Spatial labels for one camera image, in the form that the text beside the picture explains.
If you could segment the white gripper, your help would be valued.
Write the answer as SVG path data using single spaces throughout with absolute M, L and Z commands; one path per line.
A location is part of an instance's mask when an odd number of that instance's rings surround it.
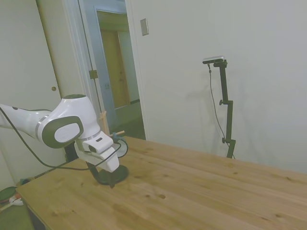
M 110 188 L 114 188 L 116 178 L 114 171 L 119 167 L 117 151 L 120 149 L 119 144 L 114 144 L 113 141 L 76 141 L 76 152 L 78 157 L 87 162 L 89 171 L 95 180 L 99 181 L 99 172 L 96 167 L 104 169 L 107 172 L 108 184 Z

